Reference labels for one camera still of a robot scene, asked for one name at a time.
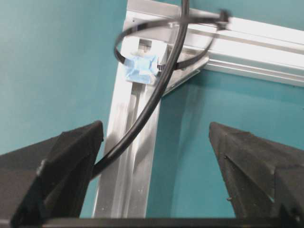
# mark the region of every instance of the blue tape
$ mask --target blue tape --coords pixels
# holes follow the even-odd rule
[[[125,76],[128,81],[153,84],[158,73],[157,56],[145,55],[127,58],[124,62]]]

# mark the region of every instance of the black plastic part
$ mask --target black plastic part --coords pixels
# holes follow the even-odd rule
[[[79,216],[102,140],[98,121],[0,156],[0,228]]]
[[[117,49],[117,46],[123,40],[123,38],[125,36],[128,36],[130,34],[133,34],[133,33],[145,30],[145,29],[151,29],[151,28],[160,27],[160,26],[167,26],[169,23],[178,22],[181,25],[187,25],[187,24],[191,24],[191,23],[214,24],[217,27],[217,31],[218,31],[218,30],[226,29],[226,25],[228,24],[229,17],[230,17],[230,14],[228,13],[228,11],[222,10],[218,17],[189,17],[189,16],[187,16],[187,17],[181,17],[181,18],[175,18],[175,19],[144,22],[142,24],[139,24],[134,27],[126,29],[118,36],[118,38],[116,39],[116,42],[115,42],[114,55],[115,55],[116,59],[119,62],[121,62],[122,64],[124,64],[125,61],[129,61],[122,54],[120,54],[120,52]],[[207,51],[209,50],[209,48],[211,47],[216,35],[217,34],[214,33],[214,35],[211,38],[211,41],[209,42],[209,44],[206,46],[206,48],[202,52],[200,52],[197,56],[195,56],[193,58],[186,59],[184,61],[175,63],[173,66],[173,70],[180,70],[180,69],[189,67],[189,66],[193,65],[194,63],[196,63],[197,61],[199,61],[202,57],[204,57],[206,55]],[[160,71],[163,71],[165,69],[165,66],[166,65],[158,65],[157,67]]]
[[[211,123],[209,138],[238,218],[303,218],[304,151]]]
[[[284,210],[299,227],[304,227],[304,167],[278,168],[275,174],[272,215],[282,214]]]
[[[55,218],[42,228],[279,228],[276,218]]]

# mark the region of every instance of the teal wall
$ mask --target teal wall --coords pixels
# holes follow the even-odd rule
[[[301,0],[190,3],[303,29]],[[125,7],[122,0],[0,0],[0,153],[96,119],[106,131],[117,67],[112,47]],[[233,216],[208,142],[210,121],[304,149],[303,95],[303,88],[204,71],[165,97],[148,216]],[[83,217],[92,214],[95,188],[93,181]]]
[[[97,119],[106,131],[125,8],[126,1],[0,0],[0,153]],[[96,181],[85,217],[95,189]]]

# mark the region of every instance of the aluminum frame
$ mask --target aluminum frame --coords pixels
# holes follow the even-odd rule
[[[151,0],[128,0],[124,29],[146,20],[177,17],[179,6]],[[190,9],[191,15],[215,15]],[[216,28],[188,26],[179,60],[194,56],[209,42]],[[156,28],[125,38],[122,54],[138,48],[140,40],[174,44],[176,28]],[[184,70],[174,71],[166,94],[197,74],[209,70],[273,82],[304,86],[304,31],[231,18],[228,29],[220,31],[208,57]],[[119,63],[113,92],[104,152],[125,134],[143,109],[154,86],[128,82]],[[98,218],[144,218],[149,194],[160,104],[127,151],[99,178],[94,206]]]

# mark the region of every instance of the black cable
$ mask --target black cable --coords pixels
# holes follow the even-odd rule
[[[175,18],[175,19],[162,19],[162,20],[156,20],[156,21],[149,21],[145,22],[136,26],[133,26],[131,28],[126,29],[123,31],[115,42],[115,49],[114,54],[116,59],[121,62],[122,64],[125,64],[128,60],[126,57],[124,57],[117,49],[118,44],[123,40],[124,37],[145,30],[145,29],[152,29],[155,27],[160,26],[167,26],[170,23],[176,23],[179,24],[192,24],[192,23],[203,23],[203,24],[215,24],[218,30],[223,30],[226,28],[226,25],[228,23],[228,12],[225,10],[222,10],[219,17],[183,17],[183,18]],[[213,34],[211,41],[207,45],[207,47],[199,53],[197,56],[192,57],[190,59],[175,63],[174,70],[183,69],[186,67],[191,66],[192,64],[196,63],[198,60],[200,60],[205,54],[207,53],[208,49],[211,47],[212,42],[217,35],[217,31]],[[160,71],[162,71],[165,68],[165,65],[158,65],[157,66]]]
[[[189,0],[182,0],[181,2],[181,16],[184,17],[189,13]],[[124,137],[119,141],[119,143],[114,146],[98,163],[95,164],[92,173],[92,179],[98,176],[107,166],[114,162],[133,142],[138,133],[145,126],[150,116],[152,115],[154,109],[162,98],[165,89],[169,83],[171,75],[173,73],[174,64],[177,62],[180,56],[181,49],[184,44],[184,40],[187,33],[187,24],[181,24],[177,38],[169,56],[169,60],[163,72],[161,72],[161,78],[152,93],[147,105],[144,107],[142,113],[139,115],[133,126],[128,130]]]
[[[172,49],[172,52],[169,56],[167,64],[159,65],[162,67],[161,70],[163,71],[161,72],[160,80],[153,94],[151,95],[149,101],[147,102],[146,106],[144,107],[138,119],[135,121],[133,126],[127,131],[127,133],[120,140],[120,142],[116,146],[114,146],[98,163],[95,164],[93,168],[92,179],[95,178],[97,175],[99,175],[112,162],[114,162],[128,148],[128,146],[133,142],[133,140],[136,138],[138,133],[145,126],[150,116],[152,115],[154,109],[156,108],[157,104],[159,103],[163,93],[165,92],[173,71],[175,69],[186,68],[194,64],[195,62],[200,60],[203,56],[205,56],[205,54],[209,50],[216,36],[216,33],[212,37],[210,43],[201,53],[199,53],[197,56],[193,58],[177,63],[178,57],[180,55],[185,40],[188,24],[189,23],[215,24],[217,26],[217,30],[221,30],[221,29],[225,29],[225,26],[228,23],[228,13],[226,11],[221,11],[220,16],[218,18],[188,17],[187,15],[189,14],[189,1],[183,0],[181,8],[182,8],[181,10],[182,14],[180,19],[167,19],[167,20],[145,22],[143,24],[139,24],[137,26],[131,27],[123,31],[116,39],[114,54],[115,57],[118,59],[118,61],[124,63],[126,58],[123,57],[120,54],[120,52],[117,50],[118,44],[123,40],[124,37],[144,29],[165,26],[168,25],[168,23],[178,22],[180,24],[178,36],[175,45]]]

